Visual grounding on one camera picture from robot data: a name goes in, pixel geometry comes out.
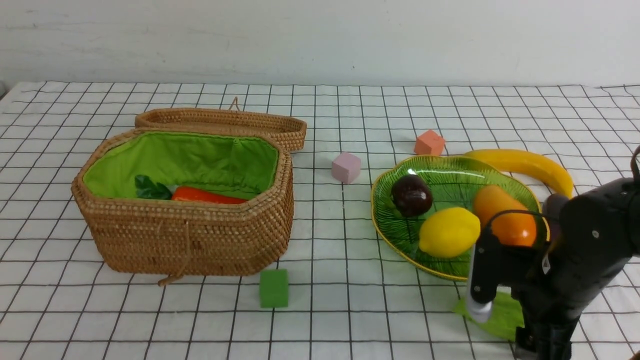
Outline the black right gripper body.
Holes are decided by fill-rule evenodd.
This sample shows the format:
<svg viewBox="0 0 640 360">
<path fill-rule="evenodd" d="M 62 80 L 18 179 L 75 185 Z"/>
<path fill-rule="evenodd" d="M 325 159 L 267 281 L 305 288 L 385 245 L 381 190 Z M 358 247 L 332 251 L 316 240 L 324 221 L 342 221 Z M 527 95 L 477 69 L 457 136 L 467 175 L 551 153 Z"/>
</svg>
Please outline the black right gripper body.
<svg viewBox="0 0 640 360">
<path fill-rule="evenodd" d="M 516 344 L 537 360 L 569 360 L 571 339 L 590 303 L 639 255 L 639 182 L 619 178 L 570 199 L 550 244 L 525 251 L 502 272 L 525 321 Z"/>
</svg>

